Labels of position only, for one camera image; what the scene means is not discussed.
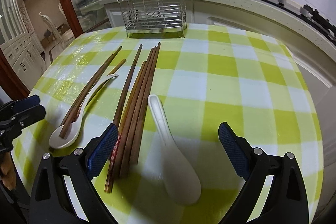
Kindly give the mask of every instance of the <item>spoon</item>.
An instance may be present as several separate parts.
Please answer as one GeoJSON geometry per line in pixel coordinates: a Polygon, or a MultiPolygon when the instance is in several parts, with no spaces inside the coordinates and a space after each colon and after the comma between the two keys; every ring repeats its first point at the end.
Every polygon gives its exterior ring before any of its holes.
{"type": "Polygon", "coordinates": [[[65,138],[63,139],[59,136],[59,134],[60,134],[60,132],[61,132],[63,126],[64,126],[64,125],[62,125],[59,128],[57,128],[53,132],[53,134],[50,136],[50,138],[49,138],[49,146],[50,147],[52,147],[54,149],[61,149],[61,148],[68,147],[75,142],[75,140],[77,139],[77,137],[79,135],[79,131],[81,129],[82,120],[83,120],[83,116],[84,116],[84,109],[85,109],[86,105],[88,104],[88,102],[90,101],[91,97],[95,94],[95,92],[97,90],[102,88],[102,86],[108,80],[110,80],[113,77],[117,77],[117,76],[118,76],[118,74],[107,75],[103,79],[101,79],[97,84],[95,84],[93,86],[93,88],[90,90],[88,95],[85,97],[85,100],[83,102],[83,105],[82,105],[81,110],[80,110],[79,115],[78,115],[78,119],[75,122],[72,122],[70,124],[65,138]]]}
{"type": "Polygon", "coordinates": [[[163,181],[167,193],[176,203],[191,205],[200,198],[200,180],[170,133],[159,97],[149,95],[148,105],[160,137],[163,181]]]}

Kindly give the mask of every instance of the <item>dining table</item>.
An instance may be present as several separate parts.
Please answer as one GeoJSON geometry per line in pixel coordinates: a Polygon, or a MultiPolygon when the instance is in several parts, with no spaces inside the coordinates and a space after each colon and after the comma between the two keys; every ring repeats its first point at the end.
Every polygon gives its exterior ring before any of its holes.
{"type": "MultiPolygon", "coordinates": [[[[174,203],[164,187],[160,138],[149,108],[137,165],[105,193],[109,162],[93,178],[97,193],[120,224],[217,224],[241,190],[239,177],[218,139],[227,122],[235,134],[269,155],[292,152],[300,167],[312,221],[322,187],[323,148],[318,117],[305,80],[287,47],[263,34],[227,26],[188,24],[185,38],[174,33],[133,35],[125,27],[84,33],[48,67],[30,95],[37,94],[45,118],[13,141],[12,157],[28,193],[49,137],[58,128],[80,91],[104,61],[122,49],[104,75],[122,59],[118,77],[108,82],[86,107],[83,125],[71,146],[53,156],[68,155],[100,136],[112,123],[118,100],[135,54],[142,51],[129,88],[152,47],[161,42],[151,94],[163,105],[177,146],[201,182],[199,200],[190,206],[174,203]]],[[[79,217],[86,216],[65,178],[79,217]]],[[[272,176],[267,176],[250,220],[261,213],[272,176]]]]}

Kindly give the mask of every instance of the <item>white spoon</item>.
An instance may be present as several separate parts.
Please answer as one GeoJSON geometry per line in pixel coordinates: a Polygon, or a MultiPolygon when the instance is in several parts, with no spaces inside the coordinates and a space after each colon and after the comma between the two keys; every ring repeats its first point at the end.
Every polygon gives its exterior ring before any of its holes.
{"type": "Polygon", "coordinates": [[[149,95],[148,105],[161,140],[163,181],[167,193],[176,203],[193,204],[201,195],[200,180],[170,133],[159,97],[149,95]]]}
{"type": "Polygon", "coordinates": [[[82,120],[84,116],[84,109],[89,102],[90,98],[95,94],[95,91],[100,89],[108,80],[110,80],[113,77],[117,77],[118,74],[113,74],[113,75],[107,75],[104,78],[102,78],[97,84],[95,84],[88,95],[85,97],[85,100],[82,104],[81,110],[79,112],[78,118],[75,122],[72,122],[69,126],[69,129],[67,131],[67,134],[64,139],[62,139],[59,134],[63,128],[64,125],[60,126],[57,128],[53,134],[49,138],[49,146],[54,148],[54,149],[61,149],[68,147],[72,145],[75,140],[77,139],[79,135],[79,131],[81,129],[82,125],[82,120]]]}

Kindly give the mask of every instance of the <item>finger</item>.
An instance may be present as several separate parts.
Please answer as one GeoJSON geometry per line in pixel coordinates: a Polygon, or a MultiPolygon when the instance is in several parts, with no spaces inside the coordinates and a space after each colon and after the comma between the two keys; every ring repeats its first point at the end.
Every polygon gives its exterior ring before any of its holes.
{"type": "Polygon", "coordinates": [[[16,174],[13,168],[9,170],[7,175],[3,176],[2,181],[8,190],[13,190],[16,187],[16,174]]]}
{"type": "Polygon", "coordinates": [[[11,159],[11,156],[10,156],[9,152],[4,153],[3,160],[2,160],[2,163],[1,163],[1,166],[0,166],[1,172],[4,175],[7,175],[7,173],[12,168],[12,166],[13,166],[13,163],[12,163],[12,159],[11,159]]]}

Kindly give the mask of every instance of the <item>checkered tablecloth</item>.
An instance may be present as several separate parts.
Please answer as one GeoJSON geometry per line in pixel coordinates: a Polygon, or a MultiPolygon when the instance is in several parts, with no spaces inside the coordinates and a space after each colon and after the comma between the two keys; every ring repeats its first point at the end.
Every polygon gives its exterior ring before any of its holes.
{"type": "MultiPolygon", "coordinates": [[[[303,174],[310,220],[314,216],[323,178],[323,150],[316,111],[298,67],[278,40],[234,28],[190,24],[184,39],[169,34],[152,39],[127,39],[124,28],[112,28],[77,38],[52,63],[32,90],[40,96],[46,117],[23,130],[14,140],[14,162],[24,185],[31,190],[51,133],[100,65],[120,45],[107,74],[123,58],[119,77],[102,89],[87,107],[83,132],[66,155],[103,133],[113,120],[122,87],[136,51],[143,44],[133,81],[151,47],[161,42],[152,94],[164,106],[171,133],[199,176],[199,201],[183,207],[165,192],[160,166],[160,143],[147,110],[139,164],[126,179],[104,193],[108,164],[93,180],[102,200],[120,224],[217,224],[244,181],[238,177],[218,141],[218,126],[228,122],[252,147],[270,155],[293,152],[303,174]]],[[[250,219],[257,217],[272,178],[250,219]]]]}

